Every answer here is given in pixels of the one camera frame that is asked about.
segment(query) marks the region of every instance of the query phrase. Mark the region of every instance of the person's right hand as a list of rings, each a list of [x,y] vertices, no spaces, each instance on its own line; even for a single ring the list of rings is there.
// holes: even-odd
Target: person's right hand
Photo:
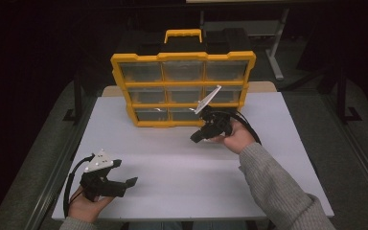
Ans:
[[[230,136],[216,136],[211,138],[212,141],[222,143],[231,151],[236,154],[241,153],[241,151],[248,145],[256,142],[255,138],[250,134],[250,132],[238,121],[231,122],[232,134]]]

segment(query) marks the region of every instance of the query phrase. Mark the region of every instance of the dark background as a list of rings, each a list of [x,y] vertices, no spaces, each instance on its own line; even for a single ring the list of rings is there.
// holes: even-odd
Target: dark background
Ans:
[[[114,84],[109,59],[122,31],[197,28],[199,9],[176,7],[183,2],[151,1],[169,3],[154,9],[135,8],[146,1],[0,1],[0,203],[74,75],[92,94]],[[298,67],[342,67],[368,98],[368,1],[290,6],[283,39],[310,40]],[[213,9],[208,19],[269,19],[281,12],[278,5],[230,7]]]

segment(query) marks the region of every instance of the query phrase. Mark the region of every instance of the hand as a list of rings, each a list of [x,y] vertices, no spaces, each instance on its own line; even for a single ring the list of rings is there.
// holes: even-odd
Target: hand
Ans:
[[[101,200],[96,198],[95,202],[85,198],[83,188],[79,186],[76,192],[71,196],[72,202],[68,210],[68,216],[74,219],[79,219],[85,222],[93,223],[100,212],[108,205],[115,197],[106,196]]]
[[[230,136],[216,136],[212,141],[222,143],[231,151],[240,154],[248,145],[256,142],[250,132],[238,121],[231,122],[232,134]]]

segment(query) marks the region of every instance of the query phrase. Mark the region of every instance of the yellow storage organizer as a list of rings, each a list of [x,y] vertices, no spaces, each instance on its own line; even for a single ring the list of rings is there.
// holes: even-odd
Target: yellow storage organizer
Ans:
[[[243,29],[127,32],[111,58],[138,127],[203,126],[194,110],[217,85],[210,106],[240,111],[255,61]]]

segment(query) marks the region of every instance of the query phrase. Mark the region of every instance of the white table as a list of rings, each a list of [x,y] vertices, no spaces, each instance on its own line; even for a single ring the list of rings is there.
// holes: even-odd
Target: white table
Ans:
[[[239,157],[220,144],[193,143],[197,127],[136,127],[127,116],[123,97],[102,97],[92,112],[74,159],[74,166],[104,149],[122,165],[109,180],[138,176],[136,185],[117,197],[100,219],[195,220],[263,219],[244,176]],[[315,175],[281,93],[249,93],[242,113],[259,134],[264,147],[307,193],[316,195],[325,214],[334,212]],[[79,186],[84,165],[76,173]],[[53,219],[64,219],[63,192]]]

